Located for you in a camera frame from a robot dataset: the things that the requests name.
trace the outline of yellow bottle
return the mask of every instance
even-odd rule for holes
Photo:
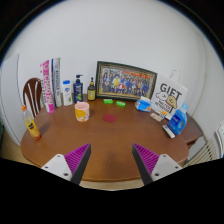
[[[23,120],[25,122],[25,125],[27,126],[27,129],[30,131],[31,136],[37,140],[40,138],[40,132],[36,126],[36,124],[34,123],[34,119],[32,114],[30,113],[29,110],[26,109],[26,105],[23,105],[21,107],[22,111],[23,111]]]

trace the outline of bottle cap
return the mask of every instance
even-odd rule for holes
[[[63,81],[63,85],[68,85],[68,84],[70,84],[70,80]]]
[[[25,111],[26,110],[26,105],[22,105],[21,109],[22,109],[22,111]]]
[[[186,103],[183,103],[182,106],[181,106],[182,111],[186,112],[187,108],[188,108],[188,105]]]

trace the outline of blue bottle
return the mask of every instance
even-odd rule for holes
[[[188,108],[187,104],[183,103],[181,108],[176,110],[175,114],[168,123],[170,130],[175,135],[179,135],[187,124],[187,115],[186,115],[187,108]]]
[[[83,101],[83,93],[82,93],[82,87],[83,83],[80,82],[80,76],[83,75],[76,75],[76,82],[73,84],[73,92],[74,92],[74,103],[82,102]]]

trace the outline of pink object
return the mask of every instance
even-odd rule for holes
[[[64,156],[72,174],[76,171],[77,167],[79,166],[88,146],[89,144],[81,146],[78,149],[75,149]]]
[[[151,175],[152,171],[159,159],[159,155],[149,149],[146,149],[146,148],[140,146],[140,145],[134,144],[134,146],[137,149],[138,154],[140,155],[142,162],[145,165],[145,168]]]
[[[49,60],[40,65],[41,67],[41,84],[44,103],[48,113],[54,112],[54,102],[51,95],[50,76],[49,76]]]

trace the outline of pump bottle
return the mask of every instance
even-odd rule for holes
[[[83,83],[80,82],[80,76],[83,75],[76,75],[76,82],[73,84],[74,103],[83,101]]]
[[[96,98],[96,87],[94,86],[93,77],[91,77],[90,85],[87,89],[88,100],[95,100]]]

